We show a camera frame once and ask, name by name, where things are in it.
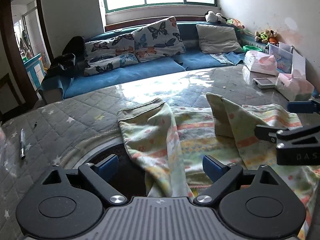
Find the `green patterned children's garment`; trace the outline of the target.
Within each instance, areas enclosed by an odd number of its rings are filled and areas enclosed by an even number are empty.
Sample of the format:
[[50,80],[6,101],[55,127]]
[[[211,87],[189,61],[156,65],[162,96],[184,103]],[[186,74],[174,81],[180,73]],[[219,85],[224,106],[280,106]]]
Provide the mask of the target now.
[[254,135],[257,125],[296,129],[298,115],[277,104],[237,105],[207,93],[209,107],[171,107],[155,99],[118,112],[118,124],[130,159],[145,170],[149,197],[195,198],[210,187],[202,159],[211,155],[223,164],[248,170],[271,166],[306,207],[298,234],[306,239],[316,205],[318,166],[279,166],[275,147]]

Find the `pink tissue pack near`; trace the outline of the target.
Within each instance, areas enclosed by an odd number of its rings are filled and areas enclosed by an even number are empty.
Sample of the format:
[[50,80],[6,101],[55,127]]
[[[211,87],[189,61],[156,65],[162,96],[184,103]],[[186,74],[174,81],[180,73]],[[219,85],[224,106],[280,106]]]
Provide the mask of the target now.
[[304,78],[280,73],[276,81],[276,90],[289,101],[306,101],[311,98],[314,86]]

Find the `pink tissue pack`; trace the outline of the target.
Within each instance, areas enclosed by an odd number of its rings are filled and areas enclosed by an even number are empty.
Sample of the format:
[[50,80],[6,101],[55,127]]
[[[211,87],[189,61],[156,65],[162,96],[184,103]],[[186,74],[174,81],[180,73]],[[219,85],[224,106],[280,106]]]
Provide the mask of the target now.
[[244,64],[249,71],[277,76],[277,61],[274,55],[268,55],[266,53],[249,50],[245,53]]
[[276,90],[289,101],[306,101],[311,98],[314,86],[304,78],[280,73],[276,81]]

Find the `white flat device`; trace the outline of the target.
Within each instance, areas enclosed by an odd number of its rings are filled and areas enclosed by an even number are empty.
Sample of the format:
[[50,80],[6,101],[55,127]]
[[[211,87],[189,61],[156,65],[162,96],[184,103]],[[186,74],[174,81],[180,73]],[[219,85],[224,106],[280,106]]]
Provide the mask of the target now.
[[260,89],[274,89],[276,87],[276,77],[254,78],[253,84]]

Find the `pink tissue pack far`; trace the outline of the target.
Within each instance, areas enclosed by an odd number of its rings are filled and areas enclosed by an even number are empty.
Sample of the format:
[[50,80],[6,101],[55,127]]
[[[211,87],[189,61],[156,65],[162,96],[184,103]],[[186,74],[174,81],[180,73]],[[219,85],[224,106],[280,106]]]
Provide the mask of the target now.
[[249,71],[277,76],[277,61],[274,55],[268,55],[266,53],[249,50],[245,53],[244,64]]

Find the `black pen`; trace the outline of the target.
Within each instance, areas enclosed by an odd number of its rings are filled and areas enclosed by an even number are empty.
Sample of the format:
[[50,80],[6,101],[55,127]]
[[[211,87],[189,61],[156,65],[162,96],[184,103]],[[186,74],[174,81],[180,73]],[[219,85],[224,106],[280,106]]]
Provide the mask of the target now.
[[20,131],[20,159],[25,159],[25,131],[23,128]]

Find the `round black induction cooktop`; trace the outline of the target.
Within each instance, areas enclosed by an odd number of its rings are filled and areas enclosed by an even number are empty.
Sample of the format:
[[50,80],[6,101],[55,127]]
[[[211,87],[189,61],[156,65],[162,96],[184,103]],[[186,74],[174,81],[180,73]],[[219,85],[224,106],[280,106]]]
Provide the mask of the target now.
[[113,176],[106,178],[109,171],[105,167],[102,168],[100,176],[127,199],[131,199],[134,196],[145,197],[147,195],[145,171],[129,158],[124,144],[119,138],[95,146],[77,161],[74,168],[89,162],[98,164],[110,155],[117,156],[117,163],[111,165]]

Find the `grey quilted star table cover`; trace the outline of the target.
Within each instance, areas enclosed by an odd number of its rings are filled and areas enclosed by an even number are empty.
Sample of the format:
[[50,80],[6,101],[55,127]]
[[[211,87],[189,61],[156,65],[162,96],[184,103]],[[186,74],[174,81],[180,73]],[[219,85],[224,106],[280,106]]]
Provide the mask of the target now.
[[[253,85],[257,73],[243,65],[191,70],[98,89],[51,103],[1,126],[1,239],[21,239],[15,210],[22,197],[53,164],[73,168],[95,146],[121,139],[117,113],[153,99],[171,107],[209,107],[206,93],[239,105],[285,107],[276,90]],[[25,159],[20,159],[20,131]]]

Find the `brown plush toy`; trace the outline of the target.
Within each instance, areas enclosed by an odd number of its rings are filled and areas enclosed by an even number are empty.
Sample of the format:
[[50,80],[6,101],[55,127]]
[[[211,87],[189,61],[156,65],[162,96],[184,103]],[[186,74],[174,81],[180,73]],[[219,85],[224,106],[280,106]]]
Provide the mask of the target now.
[[261,42],[263,44],[272,44],[272,45],[277,45],[278,44],[278,32],[272,29],[267,29],[262,32],[255,32],[255,41],[256,42]]

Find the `grey cushion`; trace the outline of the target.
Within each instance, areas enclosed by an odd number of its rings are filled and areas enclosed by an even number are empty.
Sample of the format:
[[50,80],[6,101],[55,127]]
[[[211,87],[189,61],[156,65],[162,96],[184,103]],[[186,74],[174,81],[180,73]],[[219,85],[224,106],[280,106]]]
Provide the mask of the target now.
[[243,52],[232,27],[197,24],[196,29],[199,37],[199,47],[205,54]]

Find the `blue sofa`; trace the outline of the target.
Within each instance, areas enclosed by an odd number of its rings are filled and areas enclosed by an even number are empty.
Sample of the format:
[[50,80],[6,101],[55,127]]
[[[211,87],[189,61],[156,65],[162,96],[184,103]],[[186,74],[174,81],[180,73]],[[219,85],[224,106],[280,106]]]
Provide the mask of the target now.
[[[172,57],[161,57],[148,62],[139,62],[138,64],[120,67],[92,76],[84,75],[84,68],[86,66],[84,59],[78,62],[78,72],[72,78],[63,76],[55,76],[49,79],[44,78],[39,87],[39,94],[45,103],[52,103],[121,83],[189,70],[232,66],[243,63],[245,59],[244,49],[242,53],[203,53],[199,47],[199,37],[196,29],[197,24],[232,27],[235,30],[242,49],[244,45],[254,44],[253,38],[232,25],[205,22],[177,22],[183,44],[186,48],[184,54]],[[85,43],[106,40],[122,34],[132,34],[133,31],[142,27],[144,26],[126,28],[121,31],[109,31],[85,40]]]

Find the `black white plush toy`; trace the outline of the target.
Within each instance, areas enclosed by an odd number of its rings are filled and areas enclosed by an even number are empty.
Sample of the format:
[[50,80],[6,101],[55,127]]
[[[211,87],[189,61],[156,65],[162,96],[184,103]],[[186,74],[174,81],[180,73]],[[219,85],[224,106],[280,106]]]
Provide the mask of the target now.
[[223,23],[226,24],[227,23],[227,18],[225,16],[223,16],[220,12],[215,13],[211,10],[208,10],[205,15],[204,15],[206,21],[208,23]]

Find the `blue white cabinet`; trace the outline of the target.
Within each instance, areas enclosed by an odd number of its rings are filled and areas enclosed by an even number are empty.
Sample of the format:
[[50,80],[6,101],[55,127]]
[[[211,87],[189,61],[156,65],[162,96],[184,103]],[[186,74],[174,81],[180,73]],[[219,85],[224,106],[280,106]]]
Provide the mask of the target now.
[[31,84],[33,85],[33,88],[37,90],[46,73],[44,71],[44,66],[42,63],[42,55],[37,54],[33,58],[29,59],[24,63],[25,70],[29,76],[29,79],[31,81]]

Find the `square butterfly pillow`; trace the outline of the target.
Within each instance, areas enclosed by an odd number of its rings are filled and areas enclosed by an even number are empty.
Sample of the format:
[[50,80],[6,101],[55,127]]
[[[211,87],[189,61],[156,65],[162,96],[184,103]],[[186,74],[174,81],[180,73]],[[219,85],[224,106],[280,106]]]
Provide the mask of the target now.
[[174,16],[148,24],[132,32],[139,62],[172,57],[186,52]]

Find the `long butterfly pillow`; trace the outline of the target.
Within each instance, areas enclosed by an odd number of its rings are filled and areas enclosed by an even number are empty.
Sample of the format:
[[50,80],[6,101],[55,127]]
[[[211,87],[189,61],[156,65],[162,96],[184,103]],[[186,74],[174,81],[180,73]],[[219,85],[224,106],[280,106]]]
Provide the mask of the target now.
[[85,76],[109,72],[120,67],[138,64],[132,34],[122,34],[106,40],[85,43]]

